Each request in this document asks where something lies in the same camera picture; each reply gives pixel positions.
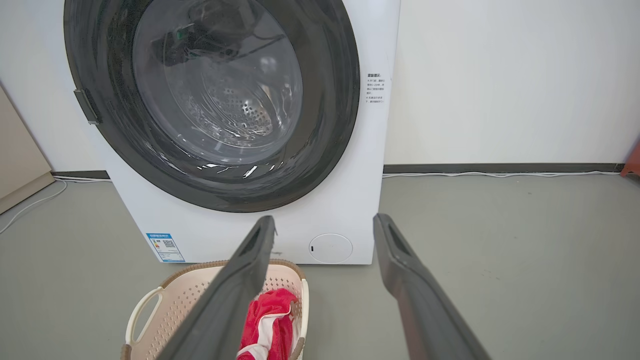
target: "black door rim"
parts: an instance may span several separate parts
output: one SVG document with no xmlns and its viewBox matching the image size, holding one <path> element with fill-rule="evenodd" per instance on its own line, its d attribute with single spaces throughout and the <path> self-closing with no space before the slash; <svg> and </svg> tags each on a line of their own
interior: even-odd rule
<svg viewBox="0 0 640 360">
<path fill-rule="evenodd" d="M 265 161 L 233 167 L 180 149 L 141 100 L 132 45 L 151 1 L 65 1 L 65 42 L 74 82 L 84 90 L 99 118 L 99 131 L 116 153 L 163 191 L 218 211 L 279 208 L 320 184 L 344 153 L 360 97 L 358 52 L 342 1 L 258 0 L 293 46 L 303 105 L 298 125 L 280 151 Z"/>
</svg>

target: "warning label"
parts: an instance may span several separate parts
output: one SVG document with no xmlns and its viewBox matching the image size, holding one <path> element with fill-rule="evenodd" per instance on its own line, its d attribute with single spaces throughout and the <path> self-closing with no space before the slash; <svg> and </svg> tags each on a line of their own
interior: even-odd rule
<svg viewBox="0 0 640 360">
<path fill-rule="evenodd" d="M 367 74 L 367 93 L 365 102 L 372 104 L 381 104 L 385 102 L 385 80 L 380 73 Z"/>
<path fill-rule="evenodd" d="M 165 263 L 183 263 L 184 258 L 173 242 L 171 234 L 149 234 L 147 238 L 151 241 L 154 249 Z"/>
</svg>

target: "cabinet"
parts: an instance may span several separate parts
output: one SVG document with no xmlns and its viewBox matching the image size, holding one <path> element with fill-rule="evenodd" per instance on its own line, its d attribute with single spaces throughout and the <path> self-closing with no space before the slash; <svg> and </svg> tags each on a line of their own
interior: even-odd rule
<svg viewBox="0 0 640 360">
<path fill-rule="evenodd" d="M 51 167 L 0 88 L 0 213 L 53 181 Z"/>
<path fill-rule="evenodd" d="M 640 175 L 640 141 L 638 141 L 636 148 L 627 159 L 627 164 L 620 175 L 627 176 L 629 172 Z"/>
</svg>

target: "red object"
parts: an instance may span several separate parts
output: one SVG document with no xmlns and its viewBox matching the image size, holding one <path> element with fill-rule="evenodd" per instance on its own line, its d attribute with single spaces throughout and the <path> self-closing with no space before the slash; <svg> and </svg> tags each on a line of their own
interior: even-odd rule
<svg viewBox="0 0 640 360">
<path fill-rule="evenodd" d="M 249 305 L 239 360 L 288 360 L 294 338 L 291 302 L 287 289 L 267 291 Z"/>
<path fill-rule="evenodd" d="M 627 159 L 627 164 L 625 168 L 622 169 L 620 176 L 627 176 L 629 172 L 633 172 L 637 175 L 640 175 L 640 142 L 636 145 L 636 148 Z"/>
</svg>

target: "dark baseboard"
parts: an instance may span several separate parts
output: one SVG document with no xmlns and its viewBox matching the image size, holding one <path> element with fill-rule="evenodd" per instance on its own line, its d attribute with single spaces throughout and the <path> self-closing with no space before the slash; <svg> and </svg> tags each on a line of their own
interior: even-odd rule
<svg viewBox="0 0 640 360">
<path fill-rule="evenodd" d="M 58 171 L 51 172 L 53 176 L 87 177 L 89 179 L 109 179 L 109 174 L 105 170 L 94 171 Z"/>
<path fill-rule="evenodd" d="M 621 172 L 625 164 L 619 163 L 511 163 L 511 164 L 407 164 L 385 165 L 385 174 L 402 174 L 428 172 L 444 172 L 457 174 L 460 172 Z"/>
</svg>

